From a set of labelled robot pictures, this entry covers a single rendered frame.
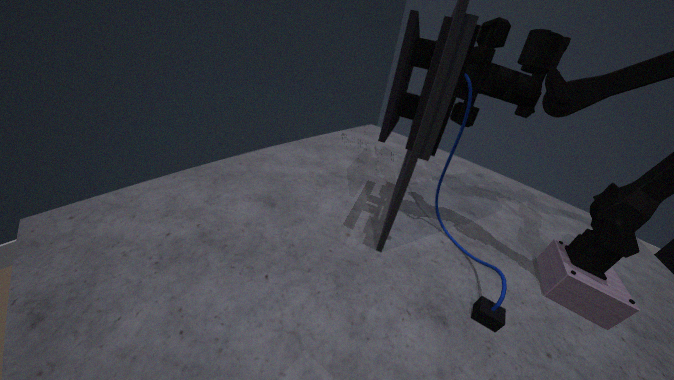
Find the blue cable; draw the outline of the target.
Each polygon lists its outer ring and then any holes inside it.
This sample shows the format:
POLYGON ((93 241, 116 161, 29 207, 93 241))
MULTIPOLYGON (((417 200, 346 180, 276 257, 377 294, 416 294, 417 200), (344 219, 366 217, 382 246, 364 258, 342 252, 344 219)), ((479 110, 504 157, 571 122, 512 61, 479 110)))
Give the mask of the blue cable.
POLYGON ((468 89, 469 89, 469 94, 468 94, 468 98, 469 98, 469 99, 468 99, 468 102, 467 102, 468 105, 467 105, 467 108, 466 108, 466 113, 465 113, 465 115, 464 115, 464 120, 462 121, 462 126, 460 127, 460 132, 459 132, 459 134, 457 135, 457 139, 456 139, 456 141, 454 142, 454 146, 453 146, 453 148, 452 148, 452 150, 451 150, 451 153, 450 153, 450 155, 449 155, 449 157, 448 157, 448 159, 447 159, 447 163, 446 163, 445 166, 444 166, 444 169, 443 169, 443 171, 442 171, 441 178, 440 178, 440 180, 439 180, 439 182, 438 182, 438 185, 437 185, 436 208, 435 208, 435 211, 436 211, 436 215, 437 215, 437 218, 439 219, 439 222, 440 222, 440 225, 441 225, 442 229, 443 229, 444 232, 447 234, 447 236, 449 237, 449 239, 452 240, 453 243, 454 243, 458 248, 460 248, 460 250, 461 250, 462 252, 464 252, 467 256, 469 256, 471 259, 475 260, 476 262, 481 263, 482 265, 487 266, 487 267, 489 267, 489 268, 492 268, 494 271, 496 271, 497 273, 499 273, 499 276, 500 276, 500 278, 501 278, 501 280, 502 280, 502 291, 501 291, 501 296, 500 296, 499 299, 498 299, 498 302, 491 308, 492 311, 495 311, 497 308, 500 307, 501 303, 503 302, 503 300, 504 300, 504 298, 505 298, 505 294, 506 294, 506 287, 507 287, 507 285, 506 285, 506 279, 505 279, 504 274, 502 273, 502 271, 500 271, 500 269, 496 268, 496 266, 493 266, 493 265, 491 265, 491 264, 489 264, 489 263, 486 263, 486 262, 484 262, 484 261, 481 261, 480 259, 475 258, 473 255, 469 254, 468 251, 464 250, 464 248, 462 248, 461 245, 459 245, 458 242, 455 241, 454 238, 451 237, 450 233, 445 229, 445 226, 443 225, 443 223, 442 223, 442 221, 441 221, 441 217, 440 217, 439 210, 438 210, 438 195, 439 195, 440 186, 441 186, 441 183, 442 183, 442 181, 443 181, 444 174, 445 174, 445 172, 446 172, 446 170, 447 170, 447 168, 448 168, 448 165, 449 165, 449 163, 450 163, 450 161, 451 161, 451 159, 452 159, 452 155, 453 155, 453 153, 454 153, 455 150, 456 150, 455 148, 456 148, 457 144, 459 144, 459 140, 460 140, 460 137, 462 136, 461 134, 462 134, 462 132, 463 132, 463 130, 464 130, 464 127, 465 127, 465 125, 466 125, 466 121, 467 121, 468 114, 469 114, 469 112, 470 112, 470 107, 471 107, 472 92, 473 92, 473 90, 472 90, 472 85, 471 85, 471 80, 470 80, 469 76, 468 76, 466 73, 465 73, 464 77, 465 77, 465 79, 466 79, 466 81, 467 81, 467 83, 468 83, 468 89))

